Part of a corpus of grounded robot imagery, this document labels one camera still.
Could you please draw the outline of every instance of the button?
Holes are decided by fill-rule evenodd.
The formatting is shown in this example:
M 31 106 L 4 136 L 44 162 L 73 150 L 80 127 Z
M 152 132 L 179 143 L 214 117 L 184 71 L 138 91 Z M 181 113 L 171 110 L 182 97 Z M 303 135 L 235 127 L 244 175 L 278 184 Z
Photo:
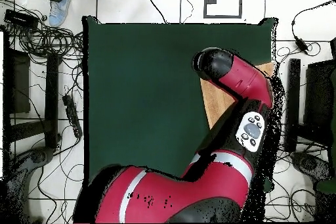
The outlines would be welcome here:
M 248 138 L 249 138 L 249 136 L 248 136 L 246 133 L 243 133 L 243 134 L 241 135 L 241 137 L 242 137 L 242 139 L 244 139 L 244 140 L 248 140 Z
M 252 138 L 256 139 L 260 135 L 260 129 L 253 123 L 249 123 L 244 127 L 245 132 L 251 136 Z

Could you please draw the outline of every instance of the silver stripe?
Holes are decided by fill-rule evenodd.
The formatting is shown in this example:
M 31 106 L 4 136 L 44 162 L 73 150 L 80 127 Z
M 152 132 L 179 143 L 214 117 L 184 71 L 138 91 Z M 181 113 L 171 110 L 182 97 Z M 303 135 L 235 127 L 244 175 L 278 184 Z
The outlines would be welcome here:
M 234 169 L 239 171 L 247 181 L 247 184 L 250 185 L 252 179 L 252 171 L 250 167 L 240 158 L 233 154 L 229 154 L 228 152 L 214 152 L 216 154 L 216 158 L 214 162 L 220 163 L 230 163 Z M 197 162 L 200 158 L 199 154 L 196 154 L 192 159 L 190 164 Z
M 123 195 L 123 200 L 121 201 L 120 210 L 119 210 L 119 222 L 125 223 L 126 209 L 129 204 L 131 193 L 135 190 L 135 187 L 141 181 L 141 179 L 146 175 L 146 171 L 142 170 L 129 184 L 125 194 Z

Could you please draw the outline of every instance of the black stand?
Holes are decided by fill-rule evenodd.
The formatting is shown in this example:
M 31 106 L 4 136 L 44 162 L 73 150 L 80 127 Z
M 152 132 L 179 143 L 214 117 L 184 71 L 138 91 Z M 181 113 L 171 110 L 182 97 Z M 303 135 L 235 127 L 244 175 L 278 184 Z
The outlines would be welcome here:
M 16 157 L 10 168 L 4 170 L 2 195 L 6 195 L 3 218 L 10 222 L 30 223 L 28 211 L 28 189 L 30 179 L 37 168 L 53 159 L 60 141 L 58 134 L 58 66 L 62 62 L 58 55 L 47 57 L 45 88 L 45 119 L 11 126 L 10 141 L 15 142 L 41 133 L 45 134 L 45 146 L 29 150 Z

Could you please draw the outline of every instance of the power adapter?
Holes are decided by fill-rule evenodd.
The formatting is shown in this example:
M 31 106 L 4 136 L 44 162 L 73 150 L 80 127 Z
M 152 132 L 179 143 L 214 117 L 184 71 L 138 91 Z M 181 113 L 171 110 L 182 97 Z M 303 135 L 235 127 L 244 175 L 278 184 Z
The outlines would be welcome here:
M 299 39 L 298 37 L 294 37 L 294 38 L 295 38 L 295 44 L 298 46 L 298 48 L 304 53 L 308 54 L 306 52 L 308 50 L 307 44 L 302 39 Z

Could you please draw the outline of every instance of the circular button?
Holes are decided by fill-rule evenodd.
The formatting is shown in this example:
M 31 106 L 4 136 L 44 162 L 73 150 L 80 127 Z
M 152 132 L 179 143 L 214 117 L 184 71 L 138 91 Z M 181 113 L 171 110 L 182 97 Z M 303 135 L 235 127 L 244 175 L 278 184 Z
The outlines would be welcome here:
M 243 133 L 243 134 L 241 135 L 241 137 L 242 137 L 242 139 L 244 139 L 244 140 L 248 140 L 248 138 L 249 138 L 249 136 L 248 136 L 246 133 Z

